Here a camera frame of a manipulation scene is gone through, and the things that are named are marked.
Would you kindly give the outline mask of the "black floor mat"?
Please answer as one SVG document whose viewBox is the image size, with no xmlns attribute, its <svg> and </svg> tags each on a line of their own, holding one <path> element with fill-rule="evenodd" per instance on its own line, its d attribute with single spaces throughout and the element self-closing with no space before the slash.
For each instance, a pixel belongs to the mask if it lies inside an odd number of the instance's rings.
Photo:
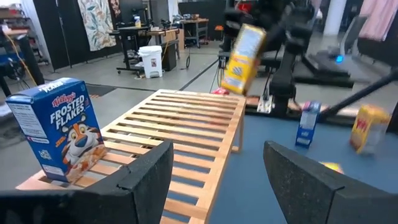
<svg viewBox="0 0 398 224">
<path fill-rule="evenodd" d="M 102 97 L 116 89 L 111 86 L 90 85 L 90 84 L 86 84 L 86 88 L 88 90 L 88 94 L 89 94 L 90 98 Z"/>
</svg>

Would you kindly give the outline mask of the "wooden slatted shelf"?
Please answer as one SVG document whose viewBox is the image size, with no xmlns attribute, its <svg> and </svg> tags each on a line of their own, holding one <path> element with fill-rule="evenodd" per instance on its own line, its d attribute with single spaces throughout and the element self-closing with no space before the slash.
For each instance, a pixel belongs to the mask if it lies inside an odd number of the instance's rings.
<svg viewBox="0 0 398 224">
<path fill-rule="evenodd" d="M 158 90 L 100 128 L 107 153 L 76 182 L 49 179 L 41 170 L 0 201 L 25 224 L 82 224 L 90 197 L 86 188 L 135 161 L 160 143 L 174 144 L 164 212 L 206 224 L 235 137 L 243 131 L 241 96 Z"/>
</svg>

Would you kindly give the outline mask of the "black rolling desk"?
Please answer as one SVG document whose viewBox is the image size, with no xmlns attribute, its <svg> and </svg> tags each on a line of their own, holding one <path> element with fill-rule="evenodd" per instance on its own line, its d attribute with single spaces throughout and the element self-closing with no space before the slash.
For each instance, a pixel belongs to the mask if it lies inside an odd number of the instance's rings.
<svg viewBox="0 0 398 224">
<path fill-rule="evenodd" d="M 121 42 L 122 53 L 123 53 L 123 62 L 124 67 L 116 67 L 117 73 L 121 74 L 121 72 L 131 72 L 136 78 L 141 78 L 141 72 L 144 70 L 142 67 L 137 67 L 135 65 L 131 65 L 130 61 L 135 60 L 139 63 L 139 59 L 132 58 L 128 55 L 128 50 L 131 49 L 137 53 L 139 50 L 138 42 L 139 42 L 139 34 L 140 33 L 148 33 L 149 27 L 119 27 L 116 30 L 113 30 L 109 33 L 110 36 L 114 36 L 119 39 Z"/>
</svg>

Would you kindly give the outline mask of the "black partition panel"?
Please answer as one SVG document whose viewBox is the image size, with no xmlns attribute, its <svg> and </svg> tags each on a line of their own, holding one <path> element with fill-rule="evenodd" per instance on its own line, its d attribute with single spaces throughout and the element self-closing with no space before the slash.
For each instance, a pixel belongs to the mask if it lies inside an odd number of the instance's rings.
<svg viewBox="0 0 398 224">
<path fill-rule="evenodd" d="M 89 59 L 89 45 L 78 0 L 33 0 L 53 69 Z"/>
</svg>

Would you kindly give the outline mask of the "white pillar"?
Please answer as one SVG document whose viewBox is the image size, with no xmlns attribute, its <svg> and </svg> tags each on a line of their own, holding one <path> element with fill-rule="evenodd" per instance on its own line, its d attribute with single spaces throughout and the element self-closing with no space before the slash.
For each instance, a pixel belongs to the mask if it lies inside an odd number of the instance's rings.
<svg viewBox="0 0 398 224">
<path fill-rule="evenodd" d="M 323 35 L 338 35 L 347 0 L 330 0 Z"/>
</svg>

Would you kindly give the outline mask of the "wooden top workbench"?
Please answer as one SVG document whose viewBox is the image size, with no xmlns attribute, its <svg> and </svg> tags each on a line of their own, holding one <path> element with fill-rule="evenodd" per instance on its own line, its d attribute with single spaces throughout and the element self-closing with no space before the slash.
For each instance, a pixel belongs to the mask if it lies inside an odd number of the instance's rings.
<svg viewBox="0 0 398 224">
<path fill-rule="evenodd" d="M 205 18 L 180 21 L 185 44 L 195 45 L 198 49 L 208 45 L 208 22 L 209 19 Z"/>
</svg>

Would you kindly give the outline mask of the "Frosted Flakes cereal box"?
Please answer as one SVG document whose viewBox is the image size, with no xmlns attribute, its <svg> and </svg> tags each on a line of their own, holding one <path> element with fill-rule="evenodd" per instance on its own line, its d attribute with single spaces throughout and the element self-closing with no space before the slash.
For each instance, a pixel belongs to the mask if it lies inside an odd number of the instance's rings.
<svg viewBox="0 0 398 224">
<path fill-rule="evenodd" d="M 83 80 L 59 78 L 6 103 L 49 179 L 74 183 L 107 153 Z"/>
<path fill-rule="evenodd" d="M 303 108 L 295 140 L 296 146 L 309 148 L 315 133 L 317 120 L 322 104 L 318 101 L 307 101 Z"/>
</svg>

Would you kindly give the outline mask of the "wooden desk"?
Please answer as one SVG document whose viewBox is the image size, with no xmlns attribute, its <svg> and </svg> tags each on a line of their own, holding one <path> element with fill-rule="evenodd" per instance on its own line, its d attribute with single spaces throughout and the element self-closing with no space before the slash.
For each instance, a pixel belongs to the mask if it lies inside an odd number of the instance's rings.
<svg viewBox="0 0 398 224">
<path fill-rule="evenodd" d="M 182 29 L 172 27 L 169 29 L 150 30 L 144 34 L 151 37 L 150 43 L 154 45 L 174 44 L 177 58 L 180 59 L 180 49 L 184 49 L 185 46 Z"/>
</svg>

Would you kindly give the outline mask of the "grey office chair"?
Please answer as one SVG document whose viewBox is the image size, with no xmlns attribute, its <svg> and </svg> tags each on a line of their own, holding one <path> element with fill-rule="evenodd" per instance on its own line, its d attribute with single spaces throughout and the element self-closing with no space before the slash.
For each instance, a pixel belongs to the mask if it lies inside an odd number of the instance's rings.
<svg viewBox="0 0 398 224">
<path fill-rule="evenodd" d="M 341 55 L 350 54 L 352 52 L 354 43 L 356 42 L 359 33 L 361 32 L 361 29 L 367 19 L 367 16 L 356 16 L 352 20 L 351 24 L 348 27 L 348 30 L 346 31 L 340 43 Z"/>
</svg>

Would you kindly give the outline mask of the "black legged desk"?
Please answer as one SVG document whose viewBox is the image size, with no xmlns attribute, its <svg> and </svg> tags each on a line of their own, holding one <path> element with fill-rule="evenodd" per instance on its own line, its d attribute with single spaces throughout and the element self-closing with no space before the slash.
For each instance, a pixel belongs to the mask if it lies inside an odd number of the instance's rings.
<svg viewBox="0 0 398 224">
<path fill-rule="evenodd" d="M 28 74 L 35 85 L 44 84 L 44 77 L 30 45 L 27 30 L 2 30 L 0 28 L 0 88 L 5 96 L 11 91 L 4 77 L 27 83 L 23 73 Z"/>
</svg>

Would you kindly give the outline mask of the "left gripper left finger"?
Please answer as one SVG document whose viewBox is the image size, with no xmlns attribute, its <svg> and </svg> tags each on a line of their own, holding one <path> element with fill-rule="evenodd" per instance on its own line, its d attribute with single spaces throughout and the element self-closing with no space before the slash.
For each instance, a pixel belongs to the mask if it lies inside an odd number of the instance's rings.
<svg viewBox="0 0 398 224">
<path fill-rule="evenodd" d="M 169 191 L 174 144 L 160 143 L 135 161 L 87 187 L 82 224 L 159 224 Z"/>
</svg>

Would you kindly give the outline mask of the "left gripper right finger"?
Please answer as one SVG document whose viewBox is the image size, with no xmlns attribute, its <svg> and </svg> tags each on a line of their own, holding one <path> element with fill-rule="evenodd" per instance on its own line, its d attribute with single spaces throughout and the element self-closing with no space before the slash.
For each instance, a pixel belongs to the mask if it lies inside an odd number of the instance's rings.
<svg viewBox="0 0 398 224">
<path fill-rule="evenodd" d="M 398 224 L 398 194 L 332 170 L 274 141 L 264 165 L 288 224 Z"/>
</svg>

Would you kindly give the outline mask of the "white trash bin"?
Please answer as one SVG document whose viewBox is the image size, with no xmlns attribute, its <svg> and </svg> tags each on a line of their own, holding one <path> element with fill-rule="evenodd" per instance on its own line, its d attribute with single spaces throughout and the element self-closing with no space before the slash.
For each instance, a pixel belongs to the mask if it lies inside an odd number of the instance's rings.
<svg viewBox="0 0 398 224">
<path fill-rule="evenodd" d="M 138 54 L 142 58 L 146 78 L 162 77 L 162 47 L 160 45 L 140 47 Z"/>
</svg>

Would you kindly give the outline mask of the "black machine with blue light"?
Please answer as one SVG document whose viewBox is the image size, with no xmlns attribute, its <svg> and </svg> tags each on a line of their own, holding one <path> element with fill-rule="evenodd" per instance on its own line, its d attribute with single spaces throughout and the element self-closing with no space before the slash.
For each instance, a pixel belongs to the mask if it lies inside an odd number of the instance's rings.
<svg viewBox="0 0 398 224">
<path fill-rule="evenodd" d="M 342 59 L 342 55 L 330 55 L 327 50 L 303 55 L 292 67 L 293 78 L 297 83 L 352 88 L 350 73 L 339 67 Z"/>
</svg>

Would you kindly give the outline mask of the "Corn Pops cereal box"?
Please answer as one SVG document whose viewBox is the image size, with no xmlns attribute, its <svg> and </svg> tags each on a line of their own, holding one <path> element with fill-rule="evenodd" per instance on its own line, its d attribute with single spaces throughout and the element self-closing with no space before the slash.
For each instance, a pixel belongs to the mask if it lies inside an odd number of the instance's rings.
<svg viewBox="0 0 398 224">
<path fill-rule="evenodd" d="M 381 107 L 362 105 L 351 130 L 350 144 L 357 154 L 374 154 L 386 135 L 391 114 Z"/>
<path fill-rule="evenodd" d="M 222 88 L 237 95 L 247 95 L 257 73 L 259 54 L 266 35 L 264 29 L 242 25 L 224 70 Z"/>
<path fill-rule="evenodd" d="M 340 174 L 344 174 L 343 169 L 337 163 L 333 163 L 333 162 L 320 162 L 320 163 L 331 170 L 339 172 Z"/>
</svg>

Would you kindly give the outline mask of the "black diagonal frame strut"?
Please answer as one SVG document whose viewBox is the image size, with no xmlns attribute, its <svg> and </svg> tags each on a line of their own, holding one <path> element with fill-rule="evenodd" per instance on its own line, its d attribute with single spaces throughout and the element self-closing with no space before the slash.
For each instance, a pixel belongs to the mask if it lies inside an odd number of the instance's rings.
<svg viewBox="0 0 398 224">
<path fill-rule="evenodd" d="M 357 102 L 358 100 L 368 96 L 369 94 L 373 93 L 374 91 L 390 84 L 391 82 L 398 81 L 398 67 L 393 68 L 390 74 L 387 76 L 380 78 L 378 81 L 374 82 L 373 84 L 363 88 L 362 90 L 358 91 L 357 93 L 349 96 L 348 98 L 344 99 L 343 101 L 339 102 L 332 107 L 329 107 L 323 110 L 320 113 L 320 119 L 327 119 L 330 116 L 336 115 L 340 110 L 343 108 L 352 105 L 353 103 Z"/>
</svg>

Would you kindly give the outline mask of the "floral patterned curtain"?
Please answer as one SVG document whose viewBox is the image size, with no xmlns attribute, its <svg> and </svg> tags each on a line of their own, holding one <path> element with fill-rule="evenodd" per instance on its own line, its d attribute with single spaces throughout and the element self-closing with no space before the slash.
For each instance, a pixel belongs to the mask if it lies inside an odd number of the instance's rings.
<svg viewBox="0 0 398 224">
<path fill-rule="evenodd" d="M 109 33 L 113 22 L 108 0 L 77 0 L 91 52 L 114 47 L 116 39 Z"/>
</svg>

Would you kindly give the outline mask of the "pink hanging cloth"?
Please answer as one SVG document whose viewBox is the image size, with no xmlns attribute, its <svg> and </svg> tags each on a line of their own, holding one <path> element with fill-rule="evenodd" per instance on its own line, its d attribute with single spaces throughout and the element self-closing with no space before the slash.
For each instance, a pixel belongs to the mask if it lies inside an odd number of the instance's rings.
<svg viewBox="0 0 398 224">
<path fill-rule="evenodd" d="M 384 41 L 398 11 L 398 0 L 364 0 L 359 15 L 367 17 L 360 38 Z"/>
</svg>

